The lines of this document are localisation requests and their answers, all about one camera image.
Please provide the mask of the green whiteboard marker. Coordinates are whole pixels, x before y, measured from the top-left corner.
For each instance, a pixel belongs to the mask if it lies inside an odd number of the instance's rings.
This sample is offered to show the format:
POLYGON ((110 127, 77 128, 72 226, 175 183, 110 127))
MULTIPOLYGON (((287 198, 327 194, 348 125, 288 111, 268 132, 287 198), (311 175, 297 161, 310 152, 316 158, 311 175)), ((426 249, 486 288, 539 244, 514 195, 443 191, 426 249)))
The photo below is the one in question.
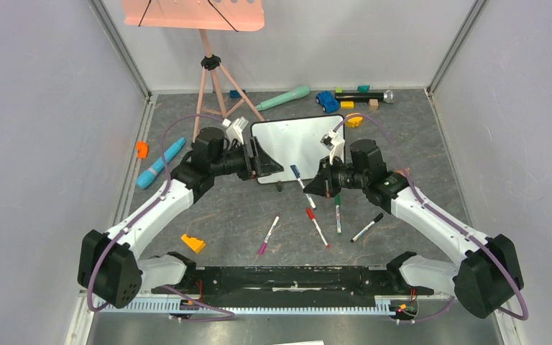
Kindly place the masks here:
POLYGON ((336 195, 335 198, 335 214, 336 214, 336 233, 338 236, 342 235, 341 228, 341 200, 340 195, 336 195))

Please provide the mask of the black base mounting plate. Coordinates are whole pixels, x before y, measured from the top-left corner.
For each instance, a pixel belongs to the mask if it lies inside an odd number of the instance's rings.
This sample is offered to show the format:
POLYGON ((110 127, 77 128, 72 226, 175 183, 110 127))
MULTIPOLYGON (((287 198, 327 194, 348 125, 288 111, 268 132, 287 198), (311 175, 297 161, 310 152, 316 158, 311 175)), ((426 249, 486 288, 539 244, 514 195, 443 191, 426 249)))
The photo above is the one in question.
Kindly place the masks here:
POLYGON ((433 295, 386 267, 205 266, 186 270, 175 289, 215 307, 370 307, 377 296, 433 295))

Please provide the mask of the red whiteboard marker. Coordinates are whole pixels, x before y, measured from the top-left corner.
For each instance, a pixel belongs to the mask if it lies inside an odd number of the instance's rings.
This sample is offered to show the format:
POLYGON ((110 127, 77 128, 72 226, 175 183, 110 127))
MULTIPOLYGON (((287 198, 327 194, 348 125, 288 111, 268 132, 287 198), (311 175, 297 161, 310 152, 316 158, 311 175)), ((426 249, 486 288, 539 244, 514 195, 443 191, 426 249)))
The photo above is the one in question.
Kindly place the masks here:
POLYGON ((319 226, 318 222, 316 221, 316 218, 312 212, 312 209, 311 208, 307 208, 306 210, 306 213, 308 215, 308 218, 310 219, 310 221, 313 223, 313 225, 315 226, 316 228, 316 231, 318 232, 318 235, 320 236, 321 238, 321 241, 323 242, 323 245, 326 247, 326 248, 330 248, 330 244, 328 243, 327 239, 325 238, 323 232, 322 232, 322 229, 321 227, 319 226))

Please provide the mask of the yellow rectangular block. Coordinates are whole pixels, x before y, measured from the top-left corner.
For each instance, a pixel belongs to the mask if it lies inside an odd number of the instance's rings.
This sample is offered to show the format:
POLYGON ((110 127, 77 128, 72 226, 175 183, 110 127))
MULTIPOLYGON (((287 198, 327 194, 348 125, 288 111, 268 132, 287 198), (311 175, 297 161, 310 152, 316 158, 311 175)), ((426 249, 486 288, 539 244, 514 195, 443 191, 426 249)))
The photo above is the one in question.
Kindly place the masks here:
POLYGON ((353 101, 341 101, 340 107, 342 109, 353 109, 355 107, 355 104, 353 101))

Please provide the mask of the teal block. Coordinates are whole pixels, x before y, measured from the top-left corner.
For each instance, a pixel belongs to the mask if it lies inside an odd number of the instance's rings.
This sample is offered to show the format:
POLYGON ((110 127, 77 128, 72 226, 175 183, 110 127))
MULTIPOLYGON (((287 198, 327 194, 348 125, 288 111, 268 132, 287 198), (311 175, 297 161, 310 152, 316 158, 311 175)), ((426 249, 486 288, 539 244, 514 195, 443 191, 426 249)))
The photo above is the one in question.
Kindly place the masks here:
POLYGON ((370 86, 369 85, 360 85, 360 86, 357 86, 356 90, 360 93, 367 93, 370 90, 370 86))

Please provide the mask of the yellow oval block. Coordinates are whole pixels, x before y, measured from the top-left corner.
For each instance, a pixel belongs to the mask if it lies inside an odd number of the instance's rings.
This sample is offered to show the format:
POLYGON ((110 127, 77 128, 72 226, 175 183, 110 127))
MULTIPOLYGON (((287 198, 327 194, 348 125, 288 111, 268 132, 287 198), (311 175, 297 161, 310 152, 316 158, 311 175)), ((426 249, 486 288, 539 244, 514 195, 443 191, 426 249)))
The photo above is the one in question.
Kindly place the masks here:
POLYGON ((362 125, 364 117, 360 113, 350 113, 345 117, 345 126, 348 128, 356 128, 362 125))

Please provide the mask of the black whiteboard marker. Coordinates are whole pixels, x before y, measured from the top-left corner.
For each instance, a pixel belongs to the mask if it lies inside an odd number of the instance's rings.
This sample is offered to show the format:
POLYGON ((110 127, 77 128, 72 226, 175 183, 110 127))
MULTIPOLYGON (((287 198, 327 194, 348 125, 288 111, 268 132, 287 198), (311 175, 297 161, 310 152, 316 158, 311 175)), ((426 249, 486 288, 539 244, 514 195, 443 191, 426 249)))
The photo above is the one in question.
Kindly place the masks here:
POLYGON ((375 216, 365 227, 363 227, 358 233, 356 233, 351 239, 350 242, 354 243, 358 241, 362 236, 364 236, 377 222, 381 221, 384 217, 383 213, 379 213, 375 216))

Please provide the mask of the blue whiteboard marker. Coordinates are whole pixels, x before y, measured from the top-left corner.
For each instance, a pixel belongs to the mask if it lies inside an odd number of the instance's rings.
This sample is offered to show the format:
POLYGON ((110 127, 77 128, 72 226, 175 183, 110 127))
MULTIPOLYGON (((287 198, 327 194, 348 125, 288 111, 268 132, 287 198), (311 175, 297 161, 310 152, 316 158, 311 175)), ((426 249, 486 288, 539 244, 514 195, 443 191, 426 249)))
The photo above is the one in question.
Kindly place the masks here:
MULTIPOLYGON (((305 188, 305 185, 304 185, 304 182, 301 178, 301 174, 300 174, 299 169, 297 168, 296 165, 291 165, 290 169, 292 170, 293 175, 295 176, 295 179, 297 180, 298 184, 300 185, 301 189, 303 190, 305 188)), ((306 192, 304 192, 304 196, 308 200, 310 207, 313 210, 316 210, 316 204, 315 204, 314 200, 312 199, 312 197, 309 194, 307 194, 306 192)))

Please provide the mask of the blue toy microphone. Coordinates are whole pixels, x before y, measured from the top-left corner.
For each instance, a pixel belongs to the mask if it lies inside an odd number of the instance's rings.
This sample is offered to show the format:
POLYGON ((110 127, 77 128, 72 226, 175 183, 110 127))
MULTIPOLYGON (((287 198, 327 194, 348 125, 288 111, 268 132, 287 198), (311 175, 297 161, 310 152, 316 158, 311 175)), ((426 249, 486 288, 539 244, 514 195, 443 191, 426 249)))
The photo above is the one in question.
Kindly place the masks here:
MULTIPOLYGON (((181 149, 184 148, 185 143, 186 139, 181 137, 166 149, 164 156, 167 163, 169 163, 181 151, 181 149)), ((161 157, 158 157, 149 168, 139 174, 136 180, 136 186, 141 189, 146 189, 153 183, 155 178, 164 170, 164 168, 165 163, 161 157)))

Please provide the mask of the small orange block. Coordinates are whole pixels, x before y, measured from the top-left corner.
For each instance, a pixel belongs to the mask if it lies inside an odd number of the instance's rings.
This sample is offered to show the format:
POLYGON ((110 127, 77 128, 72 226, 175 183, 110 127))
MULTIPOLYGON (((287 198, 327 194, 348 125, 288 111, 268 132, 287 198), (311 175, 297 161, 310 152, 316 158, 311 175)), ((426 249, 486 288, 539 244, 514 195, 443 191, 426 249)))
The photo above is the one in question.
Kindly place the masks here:
POLYGON ((138 141, 135 149, 137 151, 137 158, 143 160, 146 159, 149 153, 149 145, 146 142, 138 141))

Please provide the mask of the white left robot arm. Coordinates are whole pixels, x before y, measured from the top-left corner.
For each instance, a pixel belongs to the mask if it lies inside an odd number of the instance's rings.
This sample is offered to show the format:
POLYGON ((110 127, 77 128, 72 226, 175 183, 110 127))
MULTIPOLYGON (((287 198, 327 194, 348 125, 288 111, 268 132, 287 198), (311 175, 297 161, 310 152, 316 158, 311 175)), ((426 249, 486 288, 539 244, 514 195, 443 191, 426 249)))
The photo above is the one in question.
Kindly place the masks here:
POLYGON ((82 240, 78 284, 86 288, 92 311, 98 296, 115 308, 130 304, 138 293, 172 285, 190 292, 197 274, 180 255, 164 254, 141 259, 150 242, 178 215, 197 203, 218 176, 237 175, 241 180, 281 173, 283 166, 261 147, 258 138, 244 144, 226 137, 223 130, 206 127, 170 177, 141 208, 101 233, 89 231, 82 240))

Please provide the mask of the beige wooden cube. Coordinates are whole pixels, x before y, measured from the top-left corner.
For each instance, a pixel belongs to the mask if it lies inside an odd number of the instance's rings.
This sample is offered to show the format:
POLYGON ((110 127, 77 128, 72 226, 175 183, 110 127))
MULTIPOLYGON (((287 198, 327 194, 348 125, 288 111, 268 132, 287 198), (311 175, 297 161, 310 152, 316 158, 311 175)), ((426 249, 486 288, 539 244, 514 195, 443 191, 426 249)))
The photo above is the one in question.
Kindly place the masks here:
POLYGON ((368 111, 376 111, 380 106, 380 102, 378 99, 372 98, 368 101, 367 105, 368 105, 368 111))

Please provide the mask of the purple whiteboard marker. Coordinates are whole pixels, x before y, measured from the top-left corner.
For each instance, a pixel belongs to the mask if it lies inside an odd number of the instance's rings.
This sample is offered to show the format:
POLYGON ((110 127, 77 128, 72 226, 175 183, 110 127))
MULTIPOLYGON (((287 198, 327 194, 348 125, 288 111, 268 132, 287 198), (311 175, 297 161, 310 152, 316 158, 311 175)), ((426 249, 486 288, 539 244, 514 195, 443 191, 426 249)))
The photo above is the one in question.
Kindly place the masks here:
POLYGON ((272 222, 272 224, 271 224, 271 226, 270 226, 270 228, 267 232, 267 235, 265 236, 260 248, 258 249, 258 252, 257 252, 258 255, 263 255, 264 254, 264 252, 267 248, 268 242, 270 240, 270 237, 272 236, 275 228, 277 227, 277 224, 278 224, 279 220, 280 220, 280 215, 278 214, 274 218, 274 221, 272 222))

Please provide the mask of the black framed whiteboard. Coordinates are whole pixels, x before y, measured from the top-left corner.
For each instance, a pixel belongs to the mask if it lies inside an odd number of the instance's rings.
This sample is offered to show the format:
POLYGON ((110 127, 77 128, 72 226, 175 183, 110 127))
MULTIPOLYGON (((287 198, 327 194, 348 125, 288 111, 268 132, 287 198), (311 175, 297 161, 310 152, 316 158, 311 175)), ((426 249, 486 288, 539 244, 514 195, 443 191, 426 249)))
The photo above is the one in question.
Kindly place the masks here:
POLYGON ((320 159, 329 154, 329 150, 321 144, 321 139, 343 119, 340 114, 330 114, 252 124, 251 135, 283 167, 282 172, 261 177, 258 183, 266 185, 295 181, 291 165, 296 165, 302 180, 313 179, 318 172, 320 159))

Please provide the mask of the mint green toy microphone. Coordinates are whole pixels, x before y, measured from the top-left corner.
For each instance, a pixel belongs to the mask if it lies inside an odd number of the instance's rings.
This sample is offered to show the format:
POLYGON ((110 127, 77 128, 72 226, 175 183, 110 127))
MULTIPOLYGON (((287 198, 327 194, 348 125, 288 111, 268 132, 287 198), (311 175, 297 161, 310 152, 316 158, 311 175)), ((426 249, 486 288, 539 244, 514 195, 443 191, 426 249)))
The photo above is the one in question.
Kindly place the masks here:
POLYGON ((294 101, 294 100, 306 97, 309 93, 310 93, 310 88, 308 86, 298 86, 297 88, 294 88, 291 91, 282 93, 278 96, 275 96, 273 98, 267 99, 259 103, 258 105, 255 106, 255 108, 258 111, 268 110, 276 106, 288 103, 290 101, 294 101))

